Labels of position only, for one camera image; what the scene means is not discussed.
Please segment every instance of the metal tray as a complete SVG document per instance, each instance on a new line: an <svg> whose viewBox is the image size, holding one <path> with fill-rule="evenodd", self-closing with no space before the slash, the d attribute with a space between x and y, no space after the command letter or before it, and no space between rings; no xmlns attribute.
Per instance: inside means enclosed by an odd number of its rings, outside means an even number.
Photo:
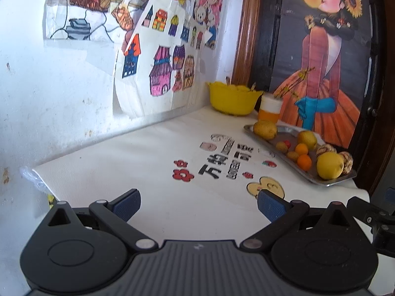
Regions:
<svg viewBox="0 0 395 296"><path fill-rule="evenodd" d="M317 156L314 151L309 152L309 156L310 156L311 160L313 161L313 165L312 165L311 169L307 172L303 171L301 168L299 168L299 166L297 164L295 164L292 160L288 159L285 154L283 154L282 152L280 152L276 149L276 143L279 141L284 141L284 140L288 140L289 142L291 142L291 149L294 149L295 146L297 145L296 139L297 139L297 135L298 135L299 131L292 129L292 128L288 128L288 127L277 126L276 138L274 138L273 140L267 141L267 140L257 136L256 134L254 134L254 132L252 131L252 127L253 127L253 125L245 125L244 130L248 134L250 134L251 136L256 138L258 141L260 141L261 143L263 143L267 147L269 147L273 152L276 153L276 155L278 157L280 157L282 160L284 160L284 162L287 165L289 165L291 168L293 168L298 174L301 174L308 181L310 181L316 185L329 187L329 186L341 183L347 179L355 178L357 176L357 172L354 169L352 169L351 172L346 176L342 176L342 177L339 177L339 178L336 178L333 180L323 180L317 174L317 168L316 168Z"/></svg>

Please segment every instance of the blue glove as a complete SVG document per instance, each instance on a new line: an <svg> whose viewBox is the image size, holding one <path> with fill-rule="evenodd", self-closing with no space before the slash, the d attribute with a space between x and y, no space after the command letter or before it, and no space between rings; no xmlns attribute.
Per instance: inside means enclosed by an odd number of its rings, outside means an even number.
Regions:
<svg viewBox="0 0 395 296"><path fill-rule="evenodd" d="M316 112L332 113L335 111L335 101L332 98L317 99L305 96L299 101L295 102L299 108L298 113L303 120L302 127L304 129L312 130Z"/></svg>

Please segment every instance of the sunflower hair accessory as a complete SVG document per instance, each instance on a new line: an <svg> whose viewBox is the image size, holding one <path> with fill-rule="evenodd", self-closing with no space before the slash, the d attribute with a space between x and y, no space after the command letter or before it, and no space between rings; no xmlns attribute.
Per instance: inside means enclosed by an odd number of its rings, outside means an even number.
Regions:
<svg viewBox="0 0 395 296"><path fill-rule="evenodd" d="M347 11L351 13L354 18L362 16L362 0L344 0Z"/></svg>
<svg viewBox="0 0 395 296"><path fill-rule="evenodd" d="M305 22L306 22L306 25L309 28L309 30L315 26L314 17L311 14L308 16L305 16Z"/></svg>

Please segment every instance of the yellow basket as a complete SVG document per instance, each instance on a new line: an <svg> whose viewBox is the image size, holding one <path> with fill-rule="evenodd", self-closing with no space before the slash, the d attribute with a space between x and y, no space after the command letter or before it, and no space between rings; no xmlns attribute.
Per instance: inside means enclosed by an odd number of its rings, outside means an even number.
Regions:
<svg viewBox="0 0 395 296"><path fill-rule="evenodd" d="M250 114L259 96L263 94L263 91L251 91L246 86L228 86L219 81L207 84L214 109L231 115Z"/></svg>

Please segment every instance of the painting of girl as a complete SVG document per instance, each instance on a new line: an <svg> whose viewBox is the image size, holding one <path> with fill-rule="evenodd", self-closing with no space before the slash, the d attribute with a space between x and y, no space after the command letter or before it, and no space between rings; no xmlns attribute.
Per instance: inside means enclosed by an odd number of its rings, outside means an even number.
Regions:
<svg viewBox="0 0 395 296"><path fill-rule="evenodd" d="M340 90L342 42L354 38L361 0L304 0L319 15L305 17L302 64L274 92L289 88L280 119L316 131L329 143L347 148L360 111Z"/></svg>

